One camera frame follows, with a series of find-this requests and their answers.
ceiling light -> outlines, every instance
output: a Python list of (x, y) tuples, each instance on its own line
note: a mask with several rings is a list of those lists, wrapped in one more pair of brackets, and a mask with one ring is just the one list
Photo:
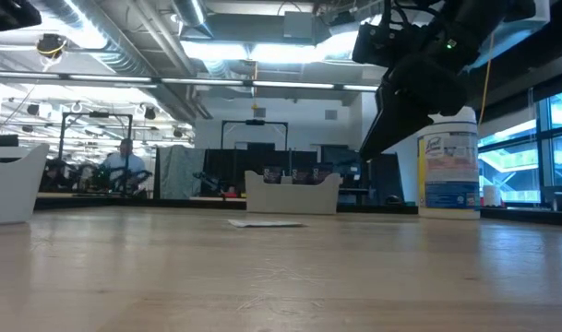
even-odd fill
[(26, 72), (6, 72), (0, 70), (1, 78), (25, 78), (25, 79), (59, 79), (58, 74), (48, 73), (26, 73)]
[(77, 101), (75, 104), (71, 105), (71, 112), (73, 113), (80, 113), (82, 109), (81, 104)]
[(104, 82), (125, 82), (125, 83), (149, 83), (151, 77), (125, 77), (118, 75), (70, 75), (75, 80), (104, 81)]
[(267, 64), (309, 64), (323, 60), (313, 45), (258, 44), (250, 59)]
[(247, 58), (241, 43), (181, 41), (186, 55), (200, 60), (243, 60)]
[(375, 86), (357, 86), (357, 85), (345, 85), (343, 87), (346, 91), (359, 91), (359, 92), (375, 92), (378, 87)]
[(254, 86), (268, 88), (334, 89), (333, 84), (326, 83), (254, 81)]
[(244, 82), (234, 79), (206, 79), (206, 78), (163, 78), (163, 83), (194, 84), (206, 86), (241, 87)]

cable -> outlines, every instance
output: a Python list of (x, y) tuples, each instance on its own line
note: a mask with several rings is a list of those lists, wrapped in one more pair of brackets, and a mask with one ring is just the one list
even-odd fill
[(448, 31), (450, 30), (450, 24), (441, 17), (440, 13), (431, 8), (431, 7), (421, 7), (421, 6), (405, 6), (402, 5), (400, 0), (393, 0), (393, 2), (395, 3), (395, 5), (401, 9), (410, 9), (410, 10), (418, 10), (418, 11), (423, 11), (426, 12), (432, 16), (435, 17), (435, 19), (438, 21), (438, 23), (442, 24), (443, 27), (445, 27), (445, 33), (448, 35)]
[(303, 10), (301, 10), (301, 8), (296, 3), (294, 3), (293, 1), (283, 1), (281, 6), (279, 7), (279, 10), (277, 10), (277, 16), (281, 14), (281, 9), (286, 4), (291, 4), (291, 5), (295, 6), (300, 12), (303, 13)]
[(490, 54), (489, 54), (489, 59), (487, 60), (487, 68), (485, 70), (484, 96), (482, 97), (482, 112), (480, 113), (480, 121), (477, 123), (478, 129), (484, 119), (485, 100), (487, 98), (487, 86), (490, 81), (490, 69), (492, 67), (493, 51), (494, 51), (494, 32), (492, 32), (492, 37), (490, 38)]
[(55, 53), (57, 53), (57, 52), (63, 50), (63, 48), (66, 47), (66, 45), (67, 45), (67, 40), (64, 40), (63, 43), (61, 44), (61, 46), (57, 47), (57, 48), (54, 49), (54, 50), (51, 50), (51, 51), (41, 51), (41, 49), (39, 49), (39, 44), (37, 43), (37, 52), (40, 53), (40, 54), (53, 54), (53, 55), (54, 55)]
[(391, 21), (390, 24), (398, 24), (398, 25), (402, 25), (404, 27), (409, 27), (409, 26), (412, 25), (412, 24), (410, 24), (410, 20), (408, 19), (408, 16), (403, 11), (403, 9), (401, 9), (398, 6), (395, 6), (395, 7), (391, 8), (391, 10), (395, 10), (398, 14), (400, 14), (401, 22)]

black camera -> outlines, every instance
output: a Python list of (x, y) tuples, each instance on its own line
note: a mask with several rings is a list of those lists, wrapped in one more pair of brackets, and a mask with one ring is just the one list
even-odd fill
[(0, 0), (0, 31), (33, 27), (41, 23), (41, 13), (27, 0)]

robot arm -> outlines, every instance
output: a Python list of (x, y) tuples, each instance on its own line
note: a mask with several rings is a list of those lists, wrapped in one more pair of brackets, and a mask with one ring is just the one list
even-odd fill
[[(376, 93), (377, 117), (360, 150), (364, 160), (432, 124), (428, 114), (455, 115), (467, 102), (460, 71), (477, 60), (500, 22), (535, 14), (533, 0), (445, 0), (440, 11), (430, 7), (439, 0), (413, 1), (416, 6), (385, 0), (381, 23), (361, 26), (354, 45), (355, 62), (388, 68)], [(419, 27), (403, 9), (426, 11), (434, 19)], [(392, 12), (401, 21), (392, 20)]]

yellow cable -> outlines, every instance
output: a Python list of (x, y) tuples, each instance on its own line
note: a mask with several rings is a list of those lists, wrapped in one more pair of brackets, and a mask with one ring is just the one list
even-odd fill
[(487, 68), (485, 70), (484, 96), (482, 97), (482, 112), (480, 113), (480, 121), (477, 123), (478, 128), (482, 124), (482, 121), (484, 119), (485, 100), (487, 99), (487, 85), (490, 81), (490, 68), (492, 67), (493, 51), (494, 51), (494, 32), (492, 32), (492, 37), (490, 38), (490, 55), (489, 55), (489, 59), (487, 60)]
[(63, 41), (63, 44), (61, 44), (61, 46), (57, 47), (56, 49), (52, 50), (52, 51), (41, 51), (39, 50), (39, 45), (37, 44), (37, 51), (40, 54), (53, 54), (53, 53), (57, 53), (59, 51), (61, 51), (64, 47), (66, 47), (67, 41)]

